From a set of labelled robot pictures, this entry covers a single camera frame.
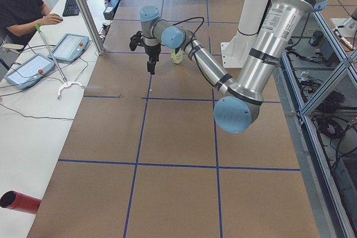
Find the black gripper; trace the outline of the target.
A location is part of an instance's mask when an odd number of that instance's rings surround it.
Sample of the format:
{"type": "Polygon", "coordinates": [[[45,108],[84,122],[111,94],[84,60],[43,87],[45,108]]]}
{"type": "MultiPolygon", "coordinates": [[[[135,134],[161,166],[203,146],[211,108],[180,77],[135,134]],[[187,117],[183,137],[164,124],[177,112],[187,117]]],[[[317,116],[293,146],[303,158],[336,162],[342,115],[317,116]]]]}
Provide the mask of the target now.
{"type": "Polygon", "coordinates": [[[151,74],[155,74],[156,62],[159,61],[159,55],[161,53],[161,44],[158,43],[155,46],[147,45],[145,47],[145,52],[149,56],[149,61],[147,61],[147,71],[151,74]]]}

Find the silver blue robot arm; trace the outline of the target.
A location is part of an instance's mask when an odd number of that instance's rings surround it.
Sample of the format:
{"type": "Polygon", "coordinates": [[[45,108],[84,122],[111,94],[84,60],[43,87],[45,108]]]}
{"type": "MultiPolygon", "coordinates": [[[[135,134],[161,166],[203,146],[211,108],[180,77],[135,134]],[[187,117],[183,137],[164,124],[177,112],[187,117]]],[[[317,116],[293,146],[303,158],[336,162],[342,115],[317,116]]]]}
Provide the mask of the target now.
{"type": "Polygon", "coordinates": [[[162,46],[185,52],[222,94],[214,108],[218,126],[240,133],[257,119],[263,89],[300,19],[326,5],[327,0],[245,0],[236,36],[221,45],[221,64],[194,33],[161,18],[155,6],[145,6],[139,13],[139,39],[131,41],[130,47],[144,47],[150,73],[155,71],[162,46]]]}

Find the person's right hand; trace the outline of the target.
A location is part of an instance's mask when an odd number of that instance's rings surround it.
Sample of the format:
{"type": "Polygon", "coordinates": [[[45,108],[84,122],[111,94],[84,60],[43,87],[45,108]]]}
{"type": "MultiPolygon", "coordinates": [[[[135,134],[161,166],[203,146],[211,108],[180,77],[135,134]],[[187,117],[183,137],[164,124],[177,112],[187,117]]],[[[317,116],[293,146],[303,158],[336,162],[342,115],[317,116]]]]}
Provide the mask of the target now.
{"type": "Polygon", "coordinates": [[[56,13],[50,13],[46,16],[43,17],[43,25],[56,25],[58,23],[61,23],[63,21],[63,18],[56,14],[56,13]]]}

